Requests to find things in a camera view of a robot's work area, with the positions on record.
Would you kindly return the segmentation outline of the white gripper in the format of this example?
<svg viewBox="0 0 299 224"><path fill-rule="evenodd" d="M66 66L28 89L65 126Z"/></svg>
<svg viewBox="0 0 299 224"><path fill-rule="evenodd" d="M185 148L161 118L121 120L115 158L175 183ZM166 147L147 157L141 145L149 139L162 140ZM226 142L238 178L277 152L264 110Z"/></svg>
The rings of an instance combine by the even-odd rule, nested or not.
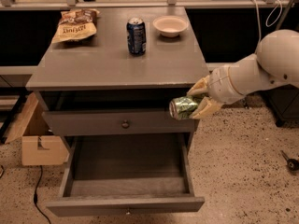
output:
<svg viewBox="0 0 299 224"><path fill-rule="evenodd" d="M223 104L231 105L244 98L233 86L229 75L230 66L224 65L212 71L209 76L200 78L188 91L197 103L190 119L202 119L219 111ZM195 97L207 93L210 97Z"/></svg>

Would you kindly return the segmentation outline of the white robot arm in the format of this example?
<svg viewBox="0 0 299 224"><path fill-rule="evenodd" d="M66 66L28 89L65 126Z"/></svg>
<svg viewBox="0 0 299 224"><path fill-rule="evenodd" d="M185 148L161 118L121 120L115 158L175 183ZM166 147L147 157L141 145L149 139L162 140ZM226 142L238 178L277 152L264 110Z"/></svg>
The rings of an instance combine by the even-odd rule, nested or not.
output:
<svg viewBox="0 0 299 224"><path fill-rule="evenodd" d="M215 68L189 89L192 97L206 93L190 118L202 119L255 91L289 84L299 87L299 33L277 30L261 40L255 53Z"/></svg>

